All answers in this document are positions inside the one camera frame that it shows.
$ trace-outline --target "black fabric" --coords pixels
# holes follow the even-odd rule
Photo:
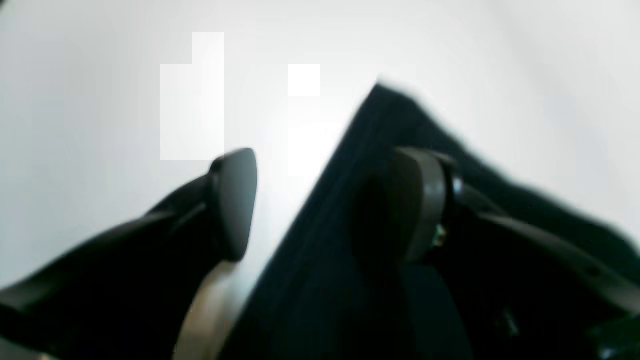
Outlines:
[[[376,239],[387,236],[375,227],[375,214],[367,214],[369,233],[351,230],[358,189],[366,175],[384,173],[396,146],[449,155],[466,183],[510,215],[566,238],[640,283],[637,256],[622,238],[507,182],[411,99],[377,85],[260,278],[223,359],[472,358],[435,269],[397,268],[372,256],[385,251]]]

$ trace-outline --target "white background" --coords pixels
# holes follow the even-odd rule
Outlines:
[[[9,0],[0,286],[253,147],[248,253],[212,275],[177,357],[215,354],[378,77],[515,181],[640,240],[638,18],[632,0]],[[223,33],[202,48],[204,100],[171,86],[202,80],[194,32]],[[287,64],[319,64],[320,96],[289,97]]]

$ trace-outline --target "white wall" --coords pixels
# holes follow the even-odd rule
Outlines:
[[[247,257],[203,290],[197,313],[208,317],[190,319],[183,339],[215,353],[208,332],[232,324],[379,74],[514,180],[640,240],[639,15],[631,0],[9,0],[0,286],[142,214],[224,151],[253,147]],[[223,99],[213,86],[198,92],[211,102],[171,105],[176,69],[193,66],[161,64],[197,62],[193,32],[224,33],[223,75],[209,77]],[[320,64],[321,96],[288,96],[296,63]]]

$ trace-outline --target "black object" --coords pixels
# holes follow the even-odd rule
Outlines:
[[[170,359],[204,277],[245,253],[257,189],[250,149],[145,216],[0,291],[0,336],[60,359]]]
[[[452,161],[440,164],[420,149],[396,152],[391,176],[402,181],[390,182],[385,195],[397,208],[393,212],[404,215],[391,221],[398,257],[434,266],[442,275],[476,359],[638,358],[640,288],[568,241],[509,217],[479,191],[465,188],[452,174]],[[393,201],[442,193],[449,194],[449,206]],[[433,233],[424,232],[436,225],[445,226],[437,243]],[[404,256],[408,252],[411,258]]]
[[[460,294],[443,279],[445,273],[434,264],[396,261],[399,242],[394,240],[401,229],[390,219],[398,214],[393,214],[380,195],[393,178],[399,147],[445,154],[457,164],[457,173],[448,172],[448,176],[464,179],[469,191],[458,193],[455,186],[445,191],[442,221],[449,232],[445,244],[476,241],[481,246],[491,240],[485,231],[519,236],[492,224],[489,218],[472,223],[477,217],[467,216],[475,210],[493,216],[508,214],[574,245],[632,284],[640,284],[640,260],[621,236],[505,180],[440,129],[411,99],[377,85],[260,278],[222,350],[222,359],[472,359],[487,354],[475,348],[477,333],[468,329],[468,313],[455,301]],[[440,204],[437,208],[441,208],[441,196],[434,193]],[[456,207],[456,199],[464,201],[467,209]],[[469,219],[468,228],[466,223],[447,225],[460,217]],[[425,233],[433,234],[432,240],[442,235],[438,227],[429,227]],[[405,238],[404,243],[411,241]],[[442,242],[432,244],[437,248]],[[416,259],[420,251],[430,248],[399,257]],[[478,256],[470,263],[456,260],[456,264],[460,272],[485,274],[496,267],[487,261],[496,257],[509,261],[511,256],[496,251],[486,261]],[[479,280],[492,283],[487,277]],[[563,302],[569,299],[545,284],[535,285],[532,289],[549,291],[544,298],[556,304],[555,309],[566,308]],[[577,313],[567,314],[564,320],[575,319]],[[553,314],[562,316],[557,311]],[[503,319],[501,326],[508,334],[508,313]],[[621,321],[624,328],[637,327],[632,319]],[[591,331],[592,344],[615,343],[618,337],[613,329],[622,327],[603,325]],[[631,332],[625,334],[633,338]],[[628,347],[633,344],[623,342]],[[557,344],[529,345],[527,349],[534,350]]]

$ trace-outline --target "black seat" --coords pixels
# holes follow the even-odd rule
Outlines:
[[[0,336],[62,359],[169,359],[204,277],[240,261],[257,167],[250,149],[218,158],[143,217],[0,291]]]

